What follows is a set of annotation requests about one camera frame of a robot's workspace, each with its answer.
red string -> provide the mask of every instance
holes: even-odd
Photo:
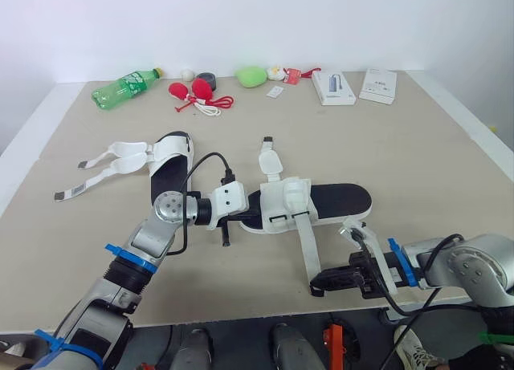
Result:
[[[175,110],[176,110],[177,112],[180,112],[182,109],[189,107],[192,103],[193,103],[193,101],[190,101],[190,102],[189,102],[189,103],[187,103],[186,105],[183,105],[183,106],[181,106],[181,107],[179,107],[179,108],[175,107]]]
[[[225,109],[230,108],[233,103],[234,103],[234,98],[232,98],[230,96],[223,96],[214,101],[213,100],[206,101],[206,105],[210,105],[210,106],[216,107],[216,108],[225,108]]]
[[[300,77],[301,77],[302,79],[310,79],[310,78],[312,78],[312,73],[313,73],[314,71],[320,71],[320,70],[321,70],[321,68],[320,68],[320,67],[315,67],[314,69],[311,69],[310,71],[306,71],[305,73],[302,73],[302,74],[300,75]]]

shoe insole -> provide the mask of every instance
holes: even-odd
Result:
[[[371,196],[368,191],[355,184],[313,185],[311,186],[311,199],[320,220],[358,215],[371,208]],[[242,220],[242,223],[248,228],[261,230],[263,219],[260,215],[260,191],[255,191],[248,196],[248,203],[250,208],[246,213],[258,213],[259,215]]]
[[[167,136],[184,136],[190,138],[185,132],[171,132],[161,137],[161,141]],[[166,191],[180,192],[182,182],[186,178],[187,170],[187,157],[180,155],[175,156],[166,161],[150,179],[152,205],[157,196]]]

product box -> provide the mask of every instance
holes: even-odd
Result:
[[[314,71],[312,82],[321,105],[354,105],[356,98],[342,71]]]
[[[362,84],[360,99],[391,104],[396,95],[396,73],[382,69],[368,69]]]

black cable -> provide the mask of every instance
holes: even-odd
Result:
[[[155,364],[155,369],[156,370],[159,370],[159,366],[161,366],[161,363],[162,363],[163,359],[165,358],[166,354],[168,353],[169,347],[171,346],[171,338],[172,337],[173,337],[173,325],[170,324],[169,325],[168,342],[166,343],[166,346],[164,347],[164,350],[163,350],[161,356],[159,357],[159,360]]]
[[[59,323],[59,326],[57,326],[57,328],[55,329],[54,331],[54,334],[53,334],[53,337],[56,338],[57,337],[57,334],[59,334],[59,331],[61,329],[61,327],[64,325],[64,322],[66,322],[66,319],[71,315],[71,313],[73,312],[73,310],[75,310],[77,308],[77,306],[79,305],[80,301],[75,303],[75,306],[73,306],[71,308],[70,311],[67,312],[66,316],[64,317],[63,320],[61,320],[61,323]]]
[[[449,240],[453,240],[454,238],[456,238],[455,235],[457,235],[457,234],[450,235],[448,238],[451,238],[451,239],[449,239]],[[447,240],[448,238],[443,239],[438,244],[438,247],[441,246],[439,248],[439,250],[441,250],[441,248],[443,248],[448,243],[448,242],[445,242],[445,240]],[[359,244],[361,245],[361,248],[362,248],[362,250],[364,252],[365,259],[366,259],[366,261],[368,263],[368,266],[369,266],[369,268],[371,270],[371,275],[375,279],[375,282],[377,282],[378,287],[379,287],[382,295],[387,300],[387,302],[390,304],[390,306],[399,315],[406,316],[406,317],[411,317],[411,316],[415,316],[415,315],[423,313],[423,312],[435,311],[435,310],[440,310],[440,309],[444,309],[444,310],[454,309],[454,310],[478,311],[478,309],[476,307],[466,306],[466,305],[463,305],[463,304],[448,304],[448,305],[438,305],[438,306],[426,306],[426,307],[421,307],[418,310],[413,310],[413,311],[405,311],[405,310],[401,309],[397,305],[397,303],[394,301],[394,299],[390,295],[389,291],[387,290],[387,287],[384,284],[384,281],[382,279],[380,271],[378,271],[377,267],[373,263],[373,260],[371,259],[371,254],[369,253],[368,246],[363,241],[358,241],[357,240],[357,242],[359,242]]]
[[[437,296],[437,294],[441,291],[441,287],[440,288],[436,288],[435,290],[432,291],[432,293],[430,294],[430,296],[428,297],[428,299],[426,300],[425,304],[423,305],[422,308],[424,307],[428,307],[432,301],[434,300],[434,298]],[[386,365],[389,363],[390,359],[393,357],[393,354],[394,352],[396,352],[396,349],[398,348],[398,346],[400,345],[400,343],[403,341],[403,339],[405,338],[405,336],[407,335],[407,332],[412,328],[412,326],[416,323],[416,321],[421,318],[421,315],[422,314],[417,314],[405,327],[405,330],[402,331],[402,333],[400,334],[400,336],[398,337],[396,343],[394,344],[393,348],[391,348],[391,350],[389,351],[389,354],[387,355],[387,357],[382,361],[382,364],[380,366],[380,369],[379,370],[384,370],[386,368]]]
[[[425,269],[423,272],[427,272],[434,263],[435,258],[437,257],[437,254],[439,251],[447,246],[448,244],[452,243],[455,239],[464,240],[463,236],[461,234],[452,234],[446,238],[444,238],[439,244],[432,250],[432,253],[430,254],[430,257],[428,258]],[[426,312],[431,311],[437,311],[437,310],[466,310],[466,311],[478,311],[478,308],[472,307],[472,306],[466,306],[463,304],[441,304],[437,306],[430,306],[430,303],[434,300],[435,296],[441,291],[441,288],[436,288],[434,291],[432,291],[432,294],[428,297],[423,307],[419,308],[418,310],[413,311],[405,311],[402,310],[394,301],[394,299],[389,294],[386,285],[384,284],[382,280],[382,276],[380,272],[377,272],[377,268],[373,264],[373,260],[371,259],[371,254],[369,253],[367,245],[362,240],[356,240],[361,245],[364,256],[368,262],[369,268],[371,270],[371,274],[375,281],[378,284],[378,287],[381,290],[381,293],[384,295],[384,297],[387,299],[387,302],[390,304],[390,306],[399,314],[403,316],[413,316],[414,318],[406,325],[405,331],[401,333],[401,335],[398,337],[397,342],[394,344],[393,348],[391,349],[388,356],[384,359],[382,362],[382,365],[379,370],[384,370],[386,368],[386,365],[389,363],[391,357],[395,353],[396,349],[402,342],[402,340],[405,338],[407,332],[412,328],[412,326],[416,323],[416,321],[419,320],[422,314]]]
[[[190,179],[191,175],[196,170],[196,168],[198,168],[201,163],[203,163],[205,160],[212,156],[217,156],[222,160],[223,165],[225,165],[225,177],[227,177],[229,174],[232,174],[232,170],[226,162],[225,157],[223,157],[223,155],[219,152],[207,153],[204,157],[197,161],[193,168],[191,168],[191,170],[187,173],[186,177],[184,177],[182,184],[180,185],[180,192],[182,192],[182,248],[180,250],[169,251],[166,253],[166,256],[179,255],[187,250],[187,181]]]
[[[423,268],[423,273],[427,272],[432,267],[439,251],[446,247],[448,244],[452,243],[455,239],[462,241],[464,240],[464,237],[461,234],[452,234],[439,242],[439,244],[432,250],[430,257],[426,261],[425,267]]]

blue cable tie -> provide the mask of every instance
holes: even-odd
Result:
[[[418,285],[418,281],[416,280],[416,277],[414,276],[414,272],[412,271],[412,268],[410,267],[409,262],[407,262],[407,259],[405,255],[402,252],[402,249],[400,246],[396,243],[394,238],[387,239],[389,242],[389,246],[391,250],[394,252],[396,257],[398,258],[398,261],[400,262],[400,265],[402,265],[403,272],[405,276],[407,277],[407,282],[409,283],[409,286],[416,287]]]
[[[52,352],[78,352],[79,354],[82,354],[83,356],[86,356],[87,358],[95,362],[99,370],[104,369],[104,362],[102,361],[100,356],[96,354],[93,350],[89,350],[88,348],[84,348],[77,344],[66,344],[64,343],[64,338],[55,338],[54,336],[40,329],[37,329],[36,331],[34,331],[34,333],[39,338],[46,340],[50,344],[50,350]]]
[[[152,263],[147,262],[146,260],[140,258],[137,255],[131,254],[130,252],[124,250],[121,247],[113,246],[112,244],[107,244],[105,246],[105,249],[111,251],[113,255],[119,256],[123,259],[127,259],[129,262],[137,264],[139,267],[143,267],[144,269],[150,271],[152,274],[155,274],[157,272],[157,267],[154,266]]]

